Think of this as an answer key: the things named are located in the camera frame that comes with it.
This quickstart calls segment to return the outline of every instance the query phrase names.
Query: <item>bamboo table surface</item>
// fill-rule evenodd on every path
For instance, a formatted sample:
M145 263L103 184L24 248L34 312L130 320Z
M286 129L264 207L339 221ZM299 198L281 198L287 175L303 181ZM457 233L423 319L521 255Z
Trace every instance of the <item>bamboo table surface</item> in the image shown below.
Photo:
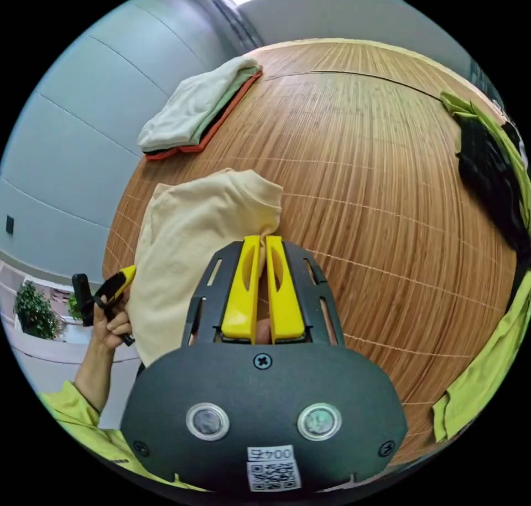
M158 183L227 167L278 183L278 234L313 252L347 346L394 383L408 434L391 463L412 461L436 447L431 407L491 336L516 266L460 181L460 129L439 93L502 120L464 79L382 45L283 43L254 57L264 75L202 153L140 161L112 223L103 276L133 263ZM263 286L260 296L265 317Z

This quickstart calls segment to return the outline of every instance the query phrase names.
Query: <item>sticker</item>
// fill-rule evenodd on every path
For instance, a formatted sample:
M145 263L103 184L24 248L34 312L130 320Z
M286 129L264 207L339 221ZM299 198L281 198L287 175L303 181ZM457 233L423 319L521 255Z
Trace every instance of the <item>sticker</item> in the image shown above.
M247 447L247 478L251 491L300 489L293 445Z

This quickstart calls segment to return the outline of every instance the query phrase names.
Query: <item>green plant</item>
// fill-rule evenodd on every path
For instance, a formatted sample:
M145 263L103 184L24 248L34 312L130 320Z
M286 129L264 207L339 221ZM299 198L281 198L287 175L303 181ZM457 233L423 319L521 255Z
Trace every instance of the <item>green plant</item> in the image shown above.
M81 312L79 312L79 307L77 306L75 294L70 294L68 298L68 314L73 319L81 319Z
M26 281L19 287L13 312L18 316L24 333L46 340L55 337L58 329L57 316L50 300L42 292L37 292L31 281Z

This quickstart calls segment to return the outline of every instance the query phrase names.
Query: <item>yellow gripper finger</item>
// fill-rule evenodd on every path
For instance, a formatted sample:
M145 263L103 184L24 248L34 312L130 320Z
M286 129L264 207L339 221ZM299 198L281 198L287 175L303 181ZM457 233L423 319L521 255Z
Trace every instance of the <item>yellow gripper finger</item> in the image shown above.
M260 237L246 236L221 325L226 338L250 340L252 344L256 335L259 251Z
M271 339L287 340L304 334L304 321L280 236L265 237Z

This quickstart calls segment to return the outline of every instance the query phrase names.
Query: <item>white towel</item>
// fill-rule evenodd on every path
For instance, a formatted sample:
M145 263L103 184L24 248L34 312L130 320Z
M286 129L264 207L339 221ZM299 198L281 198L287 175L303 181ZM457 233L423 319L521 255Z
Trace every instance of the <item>white towel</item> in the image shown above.
M265 235L280 221L282 187L252 170L225 169L175 187L158 185L140 227L127 312L136 348L149 366L181 345L190 299L214 253Z
M210 71L183 80L166 105L145 124L137 143L143 152L185 146L229 88L241 69L259 66L238 56Z

